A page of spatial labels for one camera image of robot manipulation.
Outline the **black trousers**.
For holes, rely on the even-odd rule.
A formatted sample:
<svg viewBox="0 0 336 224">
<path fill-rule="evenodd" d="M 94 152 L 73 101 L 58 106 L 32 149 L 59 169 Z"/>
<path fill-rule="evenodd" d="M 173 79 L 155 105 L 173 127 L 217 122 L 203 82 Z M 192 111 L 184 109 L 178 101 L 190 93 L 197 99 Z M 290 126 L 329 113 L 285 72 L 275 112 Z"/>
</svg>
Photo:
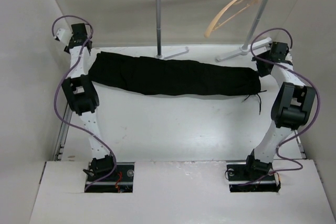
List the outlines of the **black trousers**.
<svg viewBox="0 0 336 224">
<path fill-rule="evenodd" d="M 89 69 L 98 84 L 143 95 L 223 95 L 262 92 L 259 74 L 249 67 L 227 67 L 195 60 L 162 60 L 100 52 Z"/>
</svg>

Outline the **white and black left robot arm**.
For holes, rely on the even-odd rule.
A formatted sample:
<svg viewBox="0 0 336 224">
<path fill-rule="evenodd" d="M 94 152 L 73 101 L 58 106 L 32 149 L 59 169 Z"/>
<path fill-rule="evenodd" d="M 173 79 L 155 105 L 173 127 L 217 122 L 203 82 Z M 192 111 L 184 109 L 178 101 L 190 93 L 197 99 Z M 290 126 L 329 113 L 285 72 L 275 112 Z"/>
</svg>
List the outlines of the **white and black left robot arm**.
<svg viewBox="0 0 336 224">
<path fill-rule="evenodd" d="M 62 90 L 72 112 L 83 123 L 80 129 L 89 134 L 92 161 L 84 172 L 91 182 L 113 181 L 118 175 L 116 157 L 101 137 L 98 126 L 98 93 L 89 77 L 92 35 L 88 34 L 87 23 L 71 25 L 72 31 L 59 29 L 57 38 L 66 44 L 70 54 L 70 69 L 61 83 Z"/>
</svg>

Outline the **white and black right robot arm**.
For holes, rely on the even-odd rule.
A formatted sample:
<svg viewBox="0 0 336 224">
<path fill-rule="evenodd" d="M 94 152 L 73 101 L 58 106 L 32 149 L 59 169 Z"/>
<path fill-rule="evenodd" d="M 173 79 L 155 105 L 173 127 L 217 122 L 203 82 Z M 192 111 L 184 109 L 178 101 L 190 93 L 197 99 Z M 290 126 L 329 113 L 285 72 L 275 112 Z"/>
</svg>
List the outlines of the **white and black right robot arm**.
<svg viewBox="0 0 336 224">
<path fill-rule="evenodd" d="M 281 144 L 310 116 L 317 92 L 302 82 L 287 60 L 289 47 L 283 42 L 273 42 L 270 48 L 254 57 L 257 72 L 261 77 L 272 76 L 279 87 L 271 108 L 271 124 L 263 140 L 247 157 L 244 175 L 250 180 L 270 174 L 274 156 Z"/>
</svg>

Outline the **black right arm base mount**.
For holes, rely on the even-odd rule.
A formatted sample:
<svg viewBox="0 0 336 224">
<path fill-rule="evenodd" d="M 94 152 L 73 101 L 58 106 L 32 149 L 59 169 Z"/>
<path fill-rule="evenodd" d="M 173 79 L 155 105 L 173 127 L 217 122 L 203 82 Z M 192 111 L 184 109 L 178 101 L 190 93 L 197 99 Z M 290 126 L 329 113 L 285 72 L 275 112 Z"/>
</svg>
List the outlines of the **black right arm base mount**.
<svg viewBox="0 0 336 224">
<path fill-rule="evenodd" d="M 255 173 L 246 169 L 245 162 L 228 162 L 225 178 L 231 193 L 278 193 L 281 181 L 278 174 Z"/>
</svg>

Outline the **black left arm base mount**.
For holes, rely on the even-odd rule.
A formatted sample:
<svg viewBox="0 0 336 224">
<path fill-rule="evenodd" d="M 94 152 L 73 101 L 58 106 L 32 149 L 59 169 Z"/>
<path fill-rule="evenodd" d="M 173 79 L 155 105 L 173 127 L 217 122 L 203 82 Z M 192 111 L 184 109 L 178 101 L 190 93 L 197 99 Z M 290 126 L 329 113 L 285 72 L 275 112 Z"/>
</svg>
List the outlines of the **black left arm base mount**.
<svg viewBox="0 0 336 224">
<path fill-rule="evenodd" d="M 93 183 L 96 177 L 87 174 L 84 192 L 85 193 L 132 193 L 134 181 L 135 163 L 118 163 L 112 175 L 98 182 Z"/>
</svg>

